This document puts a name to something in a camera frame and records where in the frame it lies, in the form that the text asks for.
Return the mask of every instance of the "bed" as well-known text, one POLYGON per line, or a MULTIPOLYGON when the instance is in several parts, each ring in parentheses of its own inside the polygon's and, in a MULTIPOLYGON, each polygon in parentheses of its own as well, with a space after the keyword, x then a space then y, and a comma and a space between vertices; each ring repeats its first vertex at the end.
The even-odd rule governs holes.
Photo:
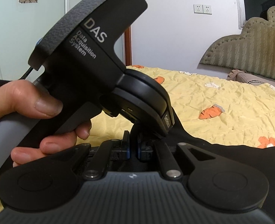
MULTIPOLYGON (((128 68, 155 78, 167 90, 184 129, 194 137, 222 145, 275 146, 274 86, 137 65, 128 68)), ((132 127, 123 117, 110 118, 104 113, 93 118, 92 125, 87 141, 93 146, 121 139, 124 130, 132 127)))

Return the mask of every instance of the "upholstered headboard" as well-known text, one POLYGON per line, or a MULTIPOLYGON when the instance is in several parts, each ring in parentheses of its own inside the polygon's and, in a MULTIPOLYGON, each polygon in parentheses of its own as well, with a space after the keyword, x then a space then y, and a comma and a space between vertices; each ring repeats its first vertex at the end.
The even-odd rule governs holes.
POLYGON ((262 18, 248 20, 240 35, 215 41, 200 64, 246 70, 275 80, 275 6, 262 18))

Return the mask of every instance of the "sticker label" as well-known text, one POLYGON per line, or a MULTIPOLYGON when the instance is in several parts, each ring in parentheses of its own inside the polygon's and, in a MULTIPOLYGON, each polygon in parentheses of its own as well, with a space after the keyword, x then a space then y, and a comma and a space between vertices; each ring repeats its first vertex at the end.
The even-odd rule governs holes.
POLYGON ((169 129, 171 127, 171 119, 168 111, 166 111, 162 117, 162 123, 166 127, 166 129, 169 129))
POLYGON ((78 29, 76 34, 69 40, 71 46, 77 49, 81 55, 90 55, 93 59, 96 59, 97 55, 93 52, 92 48, 86 44, 86 42, 87 38, 83 35, 81 29, 78 29))

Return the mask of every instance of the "hand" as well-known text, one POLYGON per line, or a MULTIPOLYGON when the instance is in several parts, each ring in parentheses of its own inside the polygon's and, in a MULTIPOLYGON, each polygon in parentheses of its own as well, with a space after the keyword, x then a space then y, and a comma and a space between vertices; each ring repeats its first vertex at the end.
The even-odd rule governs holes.
MULTIPOLYGON (((50 119, 63 108, 62 102, 46 92, 39 91, 26 80, 11 81, 0 87, 0 118, 12 112, 35 119, 50 119)), ((78 126, 75 131, 44 138, 39 149, 16 147, 11 152, 13 166, 18 166, 47 154, 53 154, 76 144, 77 136, 86 140, 90 135, 91 121, 78 126)))

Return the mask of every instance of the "wall outlet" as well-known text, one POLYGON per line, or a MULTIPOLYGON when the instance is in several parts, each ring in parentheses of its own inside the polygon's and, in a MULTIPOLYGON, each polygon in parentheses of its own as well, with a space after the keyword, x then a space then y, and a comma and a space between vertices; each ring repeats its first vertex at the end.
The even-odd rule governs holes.
POLYGON ((203 13, 212 14, 212 8, 210 5, 203 5, 203 13))
POLYGON ((194 11, 195 11, 195 13, 203 13, 203 5, 194 4, 194 11))

